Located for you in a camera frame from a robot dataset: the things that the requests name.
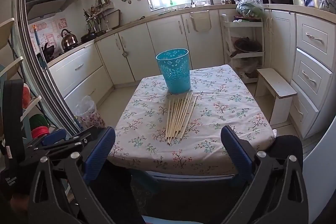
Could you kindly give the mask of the bamboo chopstick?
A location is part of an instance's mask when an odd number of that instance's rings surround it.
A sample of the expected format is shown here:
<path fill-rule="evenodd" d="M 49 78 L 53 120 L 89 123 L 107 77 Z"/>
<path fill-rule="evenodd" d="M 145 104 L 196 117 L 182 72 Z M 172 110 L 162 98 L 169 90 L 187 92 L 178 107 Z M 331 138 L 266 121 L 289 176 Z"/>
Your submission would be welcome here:
<path fill-rule="evenodd" d="M 183 113 L 185 111 L 185 107 L 187 105 L 187 102 L 188 102 L 188 99 L 189 99 L 189 93 L 186 94 L 186 97 L 185 97 L 185 100 L 183 101 L 183 105 L 182 105 L 182 108 L 181 108 L 181 112 L 179 114 L 179 117 L 178 117 L 178 120 L 177 120 L 177 126 L 176 126 L 176 130 L 175 130 L 175 137 L 177 137 L 178 135 L 178 132 L 179 132 L 179 126 L 181 124 L 181 120 L 183 118 Z"/>
<path fill-rule="evenodd" d="M 189 107 L 189 103 L 190 103 L 190 100 L 191 100 L 192 96 L 193 96 L 192 93 L 187 94 L 186 104 L 185 104 L 185 107 L 184 107 L 183 112 L 182 112 L 182 117 L 181 117 L 181 120 L 180 120 L 180 123 L 179 123 L 179 126 L 178 126 L 177 135 L 179 135 L 179 133 L 181 132 L 181 128 L 183 126 L 183 122 L 185 120 L 187 109 Z"/>
<path fill-rule="evenodd" d="M 178 98 L 178 101 L 177 101 L 177 104 L 174 108 L 174 119 L 173 119 L 173 122 L 172 122 L 172 125 L 171 125 L 171 134 L 170 134 L 170 139 L 169 141 L 171 141 L 171 139 L 173 138 L 174 136 L 174 133 L 175 133 L 175 126 L 176 126 L 176 123 L 177 123 L 177 118 L 178 118 L 178 113 L 179 113 L 179 109 L 180 109 L 180 105 L 181 105 L 181 97 Z"/>
<path fill-rule="evenodd" d="M 169 125 L 167 126 L 167 129 L 168 129 L 168 133 L 167 133 L 167 144 L 170 144 L 171 132 L 172 132 L 172 130 L 173 130 L 174 107 L 175 107 L 175 98 L 173 98 L 173 101 L 172 101 L 172 103 L 171 103 L 170 120 L 169 120 Z"/>
<path fill-rule="evenodd" d="M 193 93 L 190 93 L 190 97 L 189 97 L 189 99 L 187 101 L 187 104 L 186 104 L 185 112 L 184 112 L 184 114 L 182 116 L 181 125 L 179 126 L 179 132 L 182 132 L 182 128 L 183 128 L 184 122 L 186 120 L 186 116 L 187 116 L 187 113 L 188 113 L 188 110 L 189 110 L 190 103 L 191 103 L 192 99 L 193 99 Z"/>
<path fill-rule="evenodd" d="M 189 124 L 189 121 L 190 121 L 190 119 L 191 119 L 192 113 L 193 113 L 193 111 L 194 111 L 194 107 L 195 107 L 195 103 L 196 103 L 196 101 L 197 101 L 197 97 L 195 97 L 195 99 L 194 99 L 194 101 L 193 101 L 193 103 L 192 103 L 192 105 L 191 105 L 189 114 L 188 114 L 188 116 L 187 116 L 187 120 L 186 120 L 185 127 L 183 128 L 183 131 L 182 131 L 182 133 L 181 133 L 180 140 L 182 140 L 183 137 L 184 137 L 184 135 L 185 135 L 187 126 L 188 126 L 188 124 Z"/>
<path fill-rule="evenodd" d="M 172 134 L 172 138 L 175 138 L 175 134 L 178 131 L 177 128 L 178 128 L 178 125 L 179 125 L 179 120 L 180 120 L 181 115 L 183 113 L 185 102 L 186 102 L 186 97 L 183 97 L 180 101 L 179 108 L 178 108 L 178 111 L 177 111 L 177 117 L 176 117 L 176 121 L 175 121 L 175 124 L 174 124 L 174 131 L 173 131 L 173 134 Z"/>

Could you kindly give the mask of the floral trash bin with bag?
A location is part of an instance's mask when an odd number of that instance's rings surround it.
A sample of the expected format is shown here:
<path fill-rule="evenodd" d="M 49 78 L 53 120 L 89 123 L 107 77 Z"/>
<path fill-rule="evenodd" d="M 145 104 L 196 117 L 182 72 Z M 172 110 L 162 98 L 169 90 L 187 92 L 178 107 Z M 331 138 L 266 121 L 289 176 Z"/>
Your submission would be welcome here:
<path fill-rule="evenodd" d="M 75 116 L 83 129 L 92 126 L 104 128 L 105 122 L 97 110 L 97 106 L 91 96 L 85 96 L 75 107 Z"/>

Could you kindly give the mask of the white wooden step stool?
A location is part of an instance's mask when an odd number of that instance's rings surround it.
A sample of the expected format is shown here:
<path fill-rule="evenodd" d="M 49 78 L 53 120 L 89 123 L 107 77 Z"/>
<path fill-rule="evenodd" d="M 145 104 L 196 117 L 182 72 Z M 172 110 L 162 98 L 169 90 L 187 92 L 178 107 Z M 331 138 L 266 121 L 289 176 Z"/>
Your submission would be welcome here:
<path fill-rule="evenodd" d="M 297 92 L 273 68 L 258 69 L 255 97 L 262 97 L 269 92 L 274 97 L 269 124 L 271 126 L 287 121 L 293 98 Z"/>

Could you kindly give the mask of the floral white tablecloth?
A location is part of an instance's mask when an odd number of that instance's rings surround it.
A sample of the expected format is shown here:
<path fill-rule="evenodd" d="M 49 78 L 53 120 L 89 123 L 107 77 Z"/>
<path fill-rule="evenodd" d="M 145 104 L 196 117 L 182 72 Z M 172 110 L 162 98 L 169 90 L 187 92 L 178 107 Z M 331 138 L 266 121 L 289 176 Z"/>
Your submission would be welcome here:
<path fill-rule="evenodd" d="M 170 94 L 162 76 L 146 77 L 116 125 L 112 163 L 167 174 L 228 175 L 235 168 L 221 142 L 224 126 L 257 150 L 273 143 L 276 131 L 229 65 L 195 69 L 190 79 L 193 99 L 187 116 L 195 97 L 197 101 L 183 139 L 180 132 L 167 144 L 167 126 L 173 98 L 176 106 L 186 94 Z"/>

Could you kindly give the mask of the black wok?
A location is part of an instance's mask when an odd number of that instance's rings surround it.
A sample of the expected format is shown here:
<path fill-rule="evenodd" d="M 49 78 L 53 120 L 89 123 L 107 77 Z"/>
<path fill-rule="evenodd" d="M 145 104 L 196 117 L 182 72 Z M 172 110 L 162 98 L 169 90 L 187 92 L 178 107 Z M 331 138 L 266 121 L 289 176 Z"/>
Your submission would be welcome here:
<path fill-rule="evenodd" d="M 47 42 L 42 47 L 43 56 L 45 57 L 47 63 L 53 59 L 54 51 L 55 46 L 54 45 L 49 46 Z"/>

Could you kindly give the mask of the steel kettle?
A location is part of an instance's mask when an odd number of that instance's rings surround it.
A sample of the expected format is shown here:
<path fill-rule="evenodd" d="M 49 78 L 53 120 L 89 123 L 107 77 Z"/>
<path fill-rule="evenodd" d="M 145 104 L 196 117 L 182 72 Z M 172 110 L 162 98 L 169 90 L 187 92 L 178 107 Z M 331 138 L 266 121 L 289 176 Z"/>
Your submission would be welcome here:
<path fill-rule="evenodd" d="M 69 51 L 78 45 L 78 40 L 76 36 L 72 34 L 69 30 L 63 29 L 61 31 L 61 36 L 62 36 L 62 48 L 64 52 Z"/>

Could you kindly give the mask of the teal perforated plastic basket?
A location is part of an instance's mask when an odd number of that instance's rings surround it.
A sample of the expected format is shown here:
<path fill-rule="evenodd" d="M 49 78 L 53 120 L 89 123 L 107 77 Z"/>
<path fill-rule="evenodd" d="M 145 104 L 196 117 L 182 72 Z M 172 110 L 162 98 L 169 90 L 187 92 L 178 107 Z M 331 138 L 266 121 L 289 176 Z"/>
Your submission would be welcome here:
<path fill-rule="evenodd" d="M 190 90 L 189 50 L 175 48 L 159 53 L 156 60 L 168 91 L 181 94 Z"/>

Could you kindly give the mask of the white storage rack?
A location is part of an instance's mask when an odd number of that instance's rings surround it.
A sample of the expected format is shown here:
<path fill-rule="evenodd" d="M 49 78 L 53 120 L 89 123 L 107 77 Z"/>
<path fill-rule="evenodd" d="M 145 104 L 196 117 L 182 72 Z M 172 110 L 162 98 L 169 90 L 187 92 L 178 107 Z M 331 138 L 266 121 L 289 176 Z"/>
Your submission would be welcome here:
<path fill-rule="evenodd" d="M 246 83 L 255 83 L 264 66 L 264 23 L 261 19 L 221 14 L 224 58 Z"/>

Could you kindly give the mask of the black range hood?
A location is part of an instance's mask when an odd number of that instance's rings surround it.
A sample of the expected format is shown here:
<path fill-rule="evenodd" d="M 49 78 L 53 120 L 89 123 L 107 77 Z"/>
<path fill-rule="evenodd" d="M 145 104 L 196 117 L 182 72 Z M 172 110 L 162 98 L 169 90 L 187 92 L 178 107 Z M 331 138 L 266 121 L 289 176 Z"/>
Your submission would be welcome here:
<path fill-rule="evenodd" d="M 27 20 L 39 20 L 64 11 L 77 0 L 25 0 Z"/>

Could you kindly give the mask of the green vegetables plastic bag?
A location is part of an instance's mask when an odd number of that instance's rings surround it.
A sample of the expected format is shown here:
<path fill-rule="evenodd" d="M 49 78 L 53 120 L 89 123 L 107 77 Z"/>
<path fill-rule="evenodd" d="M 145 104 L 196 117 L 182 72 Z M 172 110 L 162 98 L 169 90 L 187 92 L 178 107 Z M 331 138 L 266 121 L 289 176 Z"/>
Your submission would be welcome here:
<path fill-rule="evenodd" d="M 264 16 L 263 0 L 241 0 L 236 11 L 244 18 L 261 19 Z"/>

